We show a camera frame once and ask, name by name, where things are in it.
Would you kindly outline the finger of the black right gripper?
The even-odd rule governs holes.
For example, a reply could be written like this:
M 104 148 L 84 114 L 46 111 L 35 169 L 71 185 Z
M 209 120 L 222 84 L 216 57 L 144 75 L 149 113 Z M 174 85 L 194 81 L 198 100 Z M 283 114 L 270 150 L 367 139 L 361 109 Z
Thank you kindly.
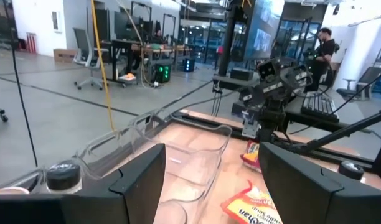
M 306 86 L 312 84 L 312 73 L 305 65 L 294 66 L 291 68 L 291 81 L 293 92 L 301 92 Z
M 240 99 L 244 105 L 255 105 L 255 91 L 253 88 L 244 88 L 240 91 Z

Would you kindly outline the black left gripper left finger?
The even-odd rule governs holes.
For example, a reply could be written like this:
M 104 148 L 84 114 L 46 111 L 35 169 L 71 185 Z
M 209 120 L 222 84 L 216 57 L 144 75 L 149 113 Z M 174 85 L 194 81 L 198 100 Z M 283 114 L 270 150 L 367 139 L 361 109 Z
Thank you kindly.
M 0 224 L 153 224 L 165 166 L 156 144 L 73 194 L 0 195 Z

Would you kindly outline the orange ramen packet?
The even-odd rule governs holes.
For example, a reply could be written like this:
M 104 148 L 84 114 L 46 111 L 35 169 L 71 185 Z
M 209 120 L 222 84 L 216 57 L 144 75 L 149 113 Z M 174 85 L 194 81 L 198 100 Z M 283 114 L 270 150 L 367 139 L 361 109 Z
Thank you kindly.
M 283 224 L 269 193 L 248 187 L 220 204 L 221 209 L 238 224 Z

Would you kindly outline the orange spice jar black lid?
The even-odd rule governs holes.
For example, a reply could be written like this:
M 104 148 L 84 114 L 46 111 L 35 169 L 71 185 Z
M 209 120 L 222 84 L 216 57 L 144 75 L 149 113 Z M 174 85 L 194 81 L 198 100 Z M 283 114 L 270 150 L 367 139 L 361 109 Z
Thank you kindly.
M 359 181 L 362 180 L 362 177 L 364 175 L 364 169 L 362 168 L 362 166 L 354 164 L 350 161 L 342 161 L 337 171 L 338 173 L 348 178 Z

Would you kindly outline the red ramen packet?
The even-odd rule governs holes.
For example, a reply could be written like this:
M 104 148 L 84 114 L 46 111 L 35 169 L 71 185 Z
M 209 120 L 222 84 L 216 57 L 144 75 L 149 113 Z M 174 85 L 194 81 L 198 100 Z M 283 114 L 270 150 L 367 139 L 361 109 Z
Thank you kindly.
M 248 141 L 245 152 L 240 155 L 243 165 L 249 167 L 250 169 L 261 173 L 260 162 L 258 160 L 260 145 L 255 141 Z

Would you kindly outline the small black-lidded spice jar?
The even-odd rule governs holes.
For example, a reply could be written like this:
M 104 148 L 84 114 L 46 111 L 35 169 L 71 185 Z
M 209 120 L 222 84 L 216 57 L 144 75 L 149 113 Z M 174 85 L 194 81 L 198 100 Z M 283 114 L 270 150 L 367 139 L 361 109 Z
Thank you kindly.
M 73 161 L 62 161 L 46 172 L 47 190 L 52 194 L 74 194 L 82 189 L 81 167 Z

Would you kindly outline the spice jar with tan lid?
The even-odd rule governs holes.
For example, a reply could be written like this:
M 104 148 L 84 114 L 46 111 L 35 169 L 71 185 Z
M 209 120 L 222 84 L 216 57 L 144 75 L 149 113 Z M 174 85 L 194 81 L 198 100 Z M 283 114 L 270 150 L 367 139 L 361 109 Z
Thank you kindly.
M 0 188 L 0 195 L 28 195 L 29 191 L 23 187 Z

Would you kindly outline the clear plastic bin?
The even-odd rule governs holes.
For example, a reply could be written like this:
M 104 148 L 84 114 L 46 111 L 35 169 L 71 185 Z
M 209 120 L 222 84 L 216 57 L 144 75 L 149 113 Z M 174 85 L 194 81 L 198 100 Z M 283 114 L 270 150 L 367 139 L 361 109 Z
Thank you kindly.
M 96 181 L 111 173 L 111 170 L 116 166 L 116 164 L 109 159 L 86 162 L 85 160 L 76 157 L 63 161 L 73 161 L 81 167 L 82 189 L 94 184 Z M 29 194 L 51 194 L 47 190 L 46 184 L 46 172 L 50 167 L 33 170 L 32 172 L 22 175 L 10 182 L 1 184 L 0 188 L 23 187 L 29 191 Z
M 137 157 L 132 144 L 134 129 L 144 126 L 148 129 L 164 128 L 168 126 L 167 118 L 164 110 L 152 110 L 142 114 L 130 121 L 127 127 L 107 133 L 88 143 L 84 150 L 76 153 L 75 158 L 81 158 L 86 162 L 109 159 L 116 164 L 111 170 L 113 172 Z
M 155 144 L 166 147 L 166 171 L 154 224 L 198 224 L 208 204 L 232 129 L 171 123 L 132 132 L 138 156 Z

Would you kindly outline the black display stand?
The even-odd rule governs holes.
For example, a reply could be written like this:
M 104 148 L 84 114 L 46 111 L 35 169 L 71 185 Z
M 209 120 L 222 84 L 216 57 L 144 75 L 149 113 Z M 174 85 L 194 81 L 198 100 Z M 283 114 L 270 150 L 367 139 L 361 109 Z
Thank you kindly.
M 212 77 L 213 93 L 218 93 L 222 89 L 241 91 L 252 83 L 251 81 L 230 78 L 227 72 L 231 61 L 241 62 L 245 58 L 247 39 L 252 26 L 255 6 L 256 0 L 229 0 L 227 4 L 225 15 L 227 28 L 218 74 Z M 234 42 L 235 25 L 237 23 L 246 25 L 246 33 L 240 38 L 240 47 L 237 47 Z

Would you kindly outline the large display screen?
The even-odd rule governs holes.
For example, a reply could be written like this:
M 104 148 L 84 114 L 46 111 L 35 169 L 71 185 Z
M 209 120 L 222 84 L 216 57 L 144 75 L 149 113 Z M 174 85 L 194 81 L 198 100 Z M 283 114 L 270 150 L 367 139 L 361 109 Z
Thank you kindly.
M 285 0 L 250 0 L 253 11 L 247 24 L 244 58 L 270 58 Z

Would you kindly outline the dark lounge chair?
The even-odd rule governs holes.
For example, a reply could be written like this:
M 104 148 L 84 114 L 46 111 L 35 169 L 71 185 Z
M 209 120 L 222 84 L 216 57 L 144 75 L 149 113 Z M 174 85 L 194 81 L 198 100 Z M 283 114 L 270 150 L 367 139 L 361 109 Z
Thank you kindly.
M 374 84 L 375 79 L 380 75 L 380 73 L 381 68 L 369 67 L 358 81 L 344 78 L 344 81 L 347 82 L 347 88 L 338 88 L 336 92 L 340 94 L 344 99 L 346 99 L 350 98 L 352 95 L 356 94 L 363 87 L 365 87 L 365 89 L 358 93 L 354 99 L 356 101 L 369 100 L 372 96 L 372 85 Z M 352 82 L 356 82 L 355 90 L 351 90 L 350 88 L 350 84 Z

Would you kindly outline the computer tower blue lights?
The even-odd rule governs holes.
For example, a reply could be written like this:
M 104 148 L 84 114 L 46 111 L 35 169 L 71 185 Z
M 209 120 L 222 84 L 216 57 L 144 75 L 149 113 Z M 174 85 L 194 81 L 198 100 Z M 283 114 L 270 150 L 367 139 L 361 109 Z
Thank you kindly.
M 186 58 L 182 61 L 183 71 L 185 72 L 193 72 L 195 69 L 195 59 L 194 58 Z

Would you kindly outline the computer tower green lights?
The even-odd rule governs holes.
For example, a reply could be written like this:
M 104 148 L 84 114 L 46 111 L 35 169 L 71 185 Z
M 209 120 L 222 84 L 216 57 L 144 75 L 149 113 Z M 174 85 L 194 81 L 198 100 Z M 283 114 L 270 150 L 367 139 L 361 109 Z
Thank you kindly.
M 171 65 L 155 65 L 155 81 L 158 83 L 167 83 L 171 79 Z

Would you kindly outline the black office desk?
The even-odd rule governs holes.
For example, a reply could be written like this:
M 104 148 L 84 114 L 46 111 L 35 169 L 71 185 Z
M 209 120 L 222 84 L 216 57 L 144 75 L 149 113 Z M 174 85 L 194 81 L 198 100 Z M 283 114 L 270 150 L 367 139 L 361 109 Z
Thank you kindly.
M 120 84 L 124 84 L 125 82 L 118 79 L 120 73 L 116 68 L 116 64 L 118 61 L 117 57 L 122 49 L 127 50 L 129 54 L 139 52 L 141 56 L 144 55 L 148 59 L 146 64 L 148 71 L 145 74 L 146 81 L 149 81 L 154 76 L 156 65 L 169 65 L 176 69 L 177 62 L 179 60 L 189 59 L 191 57 L 190 52 L 193 51 L 192 48 L 186 45 L 154 49 L 151 45 L 141 46 L 139 42 L 120 39 L 112 40 L 110 45 L 112 78 L 107 78 L 107 80 Z

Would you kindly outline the grey office chair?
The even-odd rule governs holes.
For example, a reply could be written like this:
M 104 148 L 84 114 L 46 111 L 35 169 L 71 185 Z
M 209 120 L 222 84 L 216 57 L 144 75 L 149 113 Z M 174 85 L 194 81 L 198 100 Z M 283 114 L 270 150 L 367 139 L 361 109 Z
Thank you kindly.
M 101 69 L 101 60 L 99 55 L 108 52 L 108 49 L 101 49 L 101 53 L 98 53 L 98 49 L 93 47 L 88 32 L 85 29 L 73 28 L 78 52 L 76 53 L 73 63 L 77 65 L 84 66 L 89 69 L 90 76 L 82 82 L 74 82 L 73 84 L 78 90 L 82 89 L 82 86 L 86 84 L 91 84 L 91 86 L 97 86 L 99 90 L 103 89 L 103 81 L 101 78 L 96 78 L 93 76 L 94 71 L 99 71 Z

